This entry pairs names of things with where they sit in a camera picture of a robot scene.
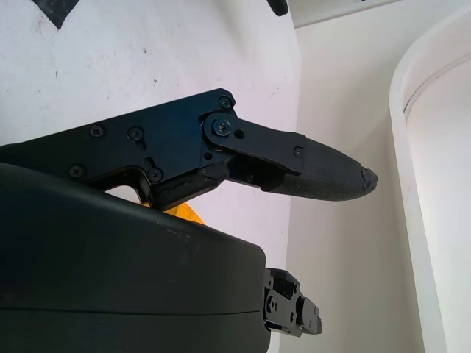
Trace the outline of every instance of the black screw head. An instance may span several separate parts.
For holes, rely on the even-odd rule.
[[[269,313],[272,313],[273,311],[275,311],[275,307],[278,309],[278,304],[275,298],[270,296],[268,298],[268,301],[266,302],[266,311],[268,311]]]
[[[155,183],[159,182],[162,179],[162,171],[159,168],[151,168],[147,172],[147,178],[150,182]]]
[[[213,123],[213,131],[218,136],[228,136],[230,133],[230,124],[226,119],[216,119]]]
[[[296,147],[294,149],[294,156],[296,158],[302,158],[302,155],[304,154],[304,152],[302,151],[302,147]]]
[[[139,126],[133,126],[127,131],[127,136],[133,141],[140,141],[144,137],[144,130]]]
[[[223,96],[219,98],[219,105],[221,106],[221,108],[227,109],[230,108],[232,104],[230,102],[229,97]]]
[[[68,176],[72,179],[81,179],[85,176],[87,170],[83,165],[73,164],[68,168]]]
[[[105,136],[105,128],[102,125],[94,124],[90,126],[88,133],[92,138],[102,138]]]

